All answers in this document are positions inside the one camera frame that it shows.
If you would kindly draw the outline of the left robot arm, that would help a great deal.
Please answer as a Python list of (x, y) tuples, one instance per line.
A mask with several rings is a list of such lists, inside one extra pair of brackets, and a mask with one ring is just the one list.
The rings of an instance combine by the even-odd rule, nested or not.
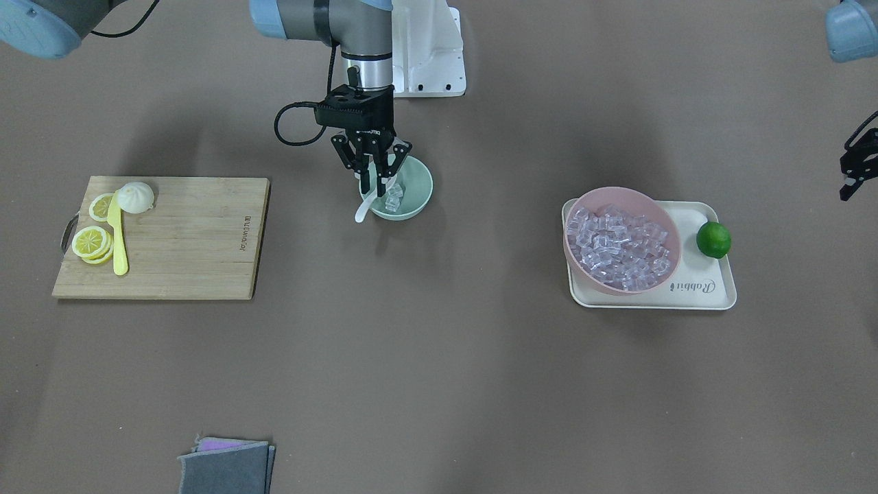
[[(830, 57), (834, 62), (852, 62), (877, 56), (877, 2), (840, 1), (828, 10), (824, 27)], [(862, 185), (877, 176), (877, 129), (872, 113), (844, 142), (840, 171), (844, 182), (840, 199), (850, 200)]]

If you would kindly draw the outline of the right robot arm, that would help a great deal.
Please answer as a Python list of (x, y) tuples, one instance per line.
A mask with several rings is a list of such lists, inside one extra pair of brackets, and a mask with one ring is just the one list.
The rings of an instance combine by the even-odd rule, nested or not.
[[(1, 38), (38, 58), (59, 59), (78, 48), (119, 6), (117, 1), (3, 1)], [(313, 110), (362, 193), (383, 196), (412, 145), (393, 126), (392, 2), (251, 1), (257, 31), (283, 40), (315, 40), (341, 54), (347, 81), (327, 88), (320, 102), (294, 102)]]

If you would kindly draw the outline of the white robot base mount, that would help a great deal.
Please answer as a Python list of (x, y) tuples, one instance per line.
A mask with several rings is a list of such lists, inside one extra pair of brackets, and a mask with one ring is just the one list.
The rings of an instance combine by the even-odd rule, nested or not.
[(447, 1), (393, 1), (395, 98), (460, 97), (467, 80), (459, 10)]

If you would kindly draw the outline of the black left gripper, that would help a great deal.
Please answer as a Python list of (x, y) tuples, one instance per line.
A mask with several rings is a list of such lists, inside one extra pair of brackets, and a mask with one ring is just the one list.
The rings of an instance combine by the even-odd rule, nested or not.
[(840, 199), (847, 201), (866, 180), (876, 178), (877, 128), (868, 129), (856, 143), (846, 145), (846, 150), (840, 157), (840, 168), (844, 173)]

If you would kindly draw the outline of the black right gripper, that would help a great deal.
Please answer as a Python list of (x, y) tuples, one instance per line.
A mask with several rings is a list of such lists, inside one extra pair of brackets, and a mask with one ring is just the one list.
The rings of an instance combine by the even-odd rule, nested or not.
[[(316, 123), (347, 131), (389, 132), (395, 137), (393, 94), (393, 85), (376, 91), (340, 85), (316, 104)], [(350, 137), (348, 132), (338, 132), (331, 137), (331, 143), (343, 166), (354, 172), (361, 193), (370, 193), (370, 159), (365, 154), (361, 135), (355, 132), (354, 137)], [(391, 187), (390, 181), (398, 174), (412, 147), (410, 141), (395, 137), (386, 149), (377, 151), (377, 197), (383, 197)]]

